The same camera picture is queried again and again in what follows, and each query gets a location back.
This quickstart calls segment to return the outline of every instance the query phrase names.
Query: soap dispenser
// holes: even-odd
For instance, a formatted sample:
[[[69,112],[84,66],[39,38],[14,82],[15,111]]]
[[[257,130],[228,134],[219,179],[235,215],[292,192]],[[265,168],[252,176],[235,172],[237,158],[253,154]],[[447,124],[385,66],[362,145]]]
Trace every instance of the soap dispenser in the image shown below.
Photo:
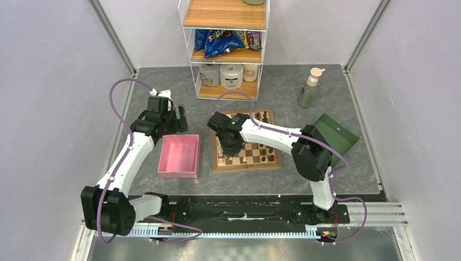
[[[310,69],[310,76],[307,78],[306,83],[304,83],[301,89],[301,96],[298,99],[302,107],[309,108],[312,106],[314,98],[317,95],[317,82],[324,71],[325,69],[319,68]]]

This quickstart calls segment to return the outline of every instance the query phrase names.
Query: shelf rack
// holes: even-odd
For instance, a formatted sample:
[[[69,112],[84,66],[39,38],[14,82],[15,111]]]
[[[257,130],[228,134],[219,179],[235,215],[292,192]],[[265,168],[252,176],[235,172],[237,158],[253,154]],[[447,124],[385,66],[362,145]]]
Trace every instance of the shelf rack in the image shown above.
[[[269,24],[270,0],[262,5],[249,5],[242,0],[180,0],[179,17],[183,25],[190,70],[195,83],[197,98],[217,99],[229,91],[221,84],[206,86],[202,84],[200,74],[194,67],[201,64],[257,64],[258,79],[253,82],[244,81],[238,91],[248,94],[255,101],[258,99],[259,85],[263,71],[266,50],[267,25]],[[204,50],[194,52],[196,29],[251,30],[261,32],[260,52],[249,49],[233,51],[228,54],[204,58]],[[248,100],[242,95],[227,95],[224,100]]]

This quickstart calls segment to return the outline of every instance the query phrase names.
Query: blue chip bag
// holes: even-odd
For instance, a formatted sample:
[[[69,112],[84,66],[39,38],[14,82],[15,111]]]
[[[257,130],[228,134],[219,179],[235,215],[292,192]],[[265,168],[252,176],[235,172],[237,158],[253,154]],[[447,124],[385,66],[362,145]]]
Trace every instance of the blue chip bag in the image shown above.
[[[232,30],[210,30],[205,42],[205,58],[220,56],[235,49],[244,49],[239,34]]]
[[[208,35],[208,29],[195,29],[195,51],[205,49],[205,38]]]

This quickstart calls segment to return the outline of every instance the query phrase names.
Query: wooden chessboard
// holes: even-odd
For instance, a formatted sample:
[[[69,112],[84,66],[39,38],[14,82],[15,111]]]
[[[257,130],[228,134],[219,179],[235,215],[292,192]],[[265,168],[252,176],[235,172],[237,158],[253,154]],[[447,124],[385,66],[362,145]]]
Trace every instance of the wooden chessboard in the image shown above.
[[[229,117],[237,113],[249,114],[248,110],[222,111]],[[271,109],[260,109],[253,112],[253,117],[259,121],[275,124],[273,111]],[[239,154],[226,157],[222,152],[219,139],[215,132],[211,134],[211,154],[213,156],[213,171],[243,171],[243,170],[265,170],[278,169],[282,167],[281,152],[275,148],[258,143],[245,143]]]

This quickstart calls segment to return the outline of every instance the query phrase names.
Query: chessboard frame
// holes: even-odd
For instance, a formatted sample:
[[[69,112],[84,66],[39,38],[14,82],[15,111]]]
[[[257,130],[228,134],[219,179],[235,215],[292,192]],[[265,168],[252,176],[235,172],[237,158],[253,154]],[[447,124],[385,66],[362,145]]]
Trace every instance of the chessboard frame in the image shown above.
[[[275,125],[275,119],[272,109],[256,109],[253,113],[263,113],[267,112],[267,117],[269,124]],[[249,114],[249,110],[232,110],[232,111],[220,111],[223,114]],[[267,162],[264,164],[245,164],[245,165],[228,165],[228,166],[218,166],[217,161],[217,138],[216,133],[211,131],[211,155],[212,155],[212,168],[213,172],[229,172],[229,171],[245,171],[245,170],[273,170],[279,169],[282,167],[282,153],[280,150],[274,148],[275,162]]]

